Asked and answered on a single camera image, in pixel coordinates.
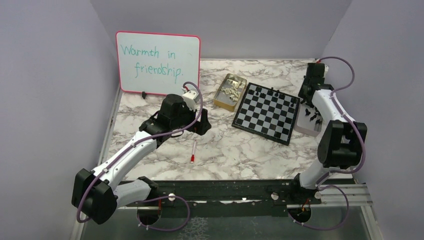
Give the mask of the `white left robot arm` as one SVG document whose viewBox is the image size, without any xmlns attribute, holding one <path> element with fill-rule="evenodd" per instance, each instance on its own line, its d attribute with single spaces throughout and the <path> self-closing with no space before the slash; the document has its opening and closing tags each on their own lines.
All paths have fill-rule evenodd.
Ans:
<svg viewBox="0 0 424 240">
<path fill-rule="evenodd" d="M 144 157 L 158 149 L 172 135 L 191 132 L 204 135 L 211 129 L 208 111 L 200 93 L 168 94 L 160 109 L 145 120 L 129 142 L 109 160 L 92 170 L 81 169 L 75 176 L 71 204 L 77 208 L 77 221 L 105 223 L 117 208 L 141 201 L 157 200 L 157 185 L 146 177 L 121 184 L 123 178 Z"/>
</svg>

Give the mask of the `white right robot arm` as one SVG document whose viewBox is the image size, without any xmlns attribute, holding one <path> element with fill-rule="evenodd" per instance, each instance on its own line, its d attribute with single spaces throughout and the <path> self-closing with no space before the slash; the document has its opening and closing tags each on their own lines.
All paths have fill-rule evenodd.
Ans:
<svg viewBox="0 0 424 240">
<path fill-rule="evenodd" d="M 326 123 L 326 128 L 317 147 L 317 159 L 290 182 L 288 196 L 296 204 L 313 198 L 331 175 L 351 174 L 363 165 L 368 128 L 344 110 L 336 89 L 325 83 L 325 73 L 325 64 L 308 63 L 298 93 L 301 104 L 308 111 L 315 110 L 315 117 Z"/>
</svg>

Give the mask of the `pile of black chess pieces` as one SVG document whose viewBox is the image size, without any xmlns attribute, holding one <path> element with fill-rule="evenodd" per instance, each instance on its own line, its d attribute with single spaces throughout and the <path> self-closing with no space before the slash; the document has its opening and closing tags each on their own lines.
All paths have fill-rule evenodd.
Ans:
<svg viewBox="0 0 424 240">
<path fill-rule="evenodd" d="M 309 119 L 310 122 L 314 121 L 315 125 L 320 125 L 323 123 L 323 117 L 317 108 L 313 108 L 312 110 L 306 108 L 305 116 Z"/>
</svg>

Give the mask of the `pile of white chess pieces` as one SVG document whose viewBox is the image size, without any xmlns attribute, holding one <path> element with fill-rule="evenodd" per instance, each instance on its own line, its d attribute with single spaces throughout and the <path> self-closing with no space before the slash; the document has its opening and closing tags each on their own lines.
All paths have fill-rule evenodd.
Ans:
<svg viewBox="0 0 424 240">
<path fill-rule="evenodd" d="M 236 102 L 240 97 L 239 88 L 242 83 L 241 80 L 233 76 L 224 81 L 224 87 L 221 90 L 231 101 Z"/>
</svg>

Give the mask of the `white and red marker pen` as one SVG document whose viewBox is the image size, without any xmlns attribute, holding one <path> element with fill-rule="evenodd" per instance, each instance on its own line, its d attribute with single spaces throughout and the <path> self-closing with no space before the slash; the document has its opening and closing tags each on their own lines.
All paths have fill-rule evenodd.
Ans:
<svg viewBox="0 0 424 240">
<path fill-rule="evenodd" d="M 195 161 L 195 155 L 196 155 L 196 148 L 197 148 L 197 141 L 195 140 L 192 145 L 192 151 L 191 151 L 191 157 L 190 162 L 193 164 Z"/>
</svg>

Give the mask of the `pink tin tray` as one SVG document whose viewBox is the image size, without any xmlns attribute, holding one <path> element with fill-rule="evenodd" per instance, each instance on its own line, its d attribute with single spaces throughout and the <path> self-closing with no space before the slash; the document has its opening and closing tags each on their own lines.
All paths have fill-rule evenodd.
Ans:
<svg viewBox="0 0 424 240">
<path fill-rule="evenodd" d="M 310 122 L 309 119 L 305 116 L 305 109 L 309 110 L 314 109 L 315 107 L 310 107 L 305 103 L 301 102 L 297 112 L 297 116 L 294 124 L 294 131 L 306 134 L 312 137 L 317 137 L 322 131 L 322 124 L 315 124 L 315 121 Z"/>
</svg>

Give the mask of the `gold tin tray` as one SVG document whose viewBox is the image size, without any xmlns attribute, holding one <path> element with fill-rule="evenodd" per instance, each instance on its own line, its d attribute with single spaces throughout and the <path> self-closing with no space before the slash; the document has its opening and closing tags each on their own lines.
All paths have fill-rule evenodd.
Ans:
<svg viewBox="0 0 424 240">
<path fill-rule="evenodd" d="M 247 80 L 245 78 L 228 73 L 213 97 L 213 104 L 234 112 L 246 85 Z"/>
</svg>

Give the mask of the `black and silver chessboard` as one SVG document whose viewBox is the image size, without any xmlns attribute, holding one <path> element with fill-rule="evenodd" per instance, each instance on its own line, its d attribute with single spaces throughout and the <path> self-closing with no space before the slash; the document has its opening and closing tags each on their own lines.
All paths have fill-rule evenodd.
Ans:
<svg viewBox="0 0 424 240">
<path fill-rule="evenodd" d="M 276 97 L 276 91 L 255 83 L 249 83 L 234 116 L 231 126 L 265 139 L 288 146 L 294 130 L 300 98 L 284 92 Z"/>
</svg>

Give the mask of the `pink framed whiteboard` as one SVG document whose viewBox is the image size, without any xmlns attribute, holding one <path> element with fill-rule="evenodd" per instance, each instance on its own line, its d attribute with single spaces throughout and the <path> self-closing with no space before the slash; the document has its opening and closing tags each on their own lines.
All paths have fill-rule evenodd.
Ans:
<svg viewBox="0 0 424 240">
<path fill-rule="evenodd" d="M 200 81 L 201 39 L 195 35 L 118 31 L 120 89 L 148 95 L 181 94 Z"/>
</svg>

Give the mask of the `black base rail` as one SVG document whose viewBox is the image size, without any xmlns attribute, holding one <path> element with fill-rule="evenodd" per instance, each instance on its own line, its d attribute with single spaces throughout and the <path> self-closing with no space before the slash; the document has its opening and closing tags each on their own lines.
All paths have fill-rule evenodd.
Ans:
<svg viewBox="0 0 424 240">
<path fill-rule="evenodd" d="M 144 203 L 132 200 L 127 207 L 162 218 L 191 217 L 287 217 L 287 209 L 317 205 L 315 192 L 295 195 L 286 179 L 256 180 L 158 180 L 149 198 L 165 199 Z"/>
</svg>

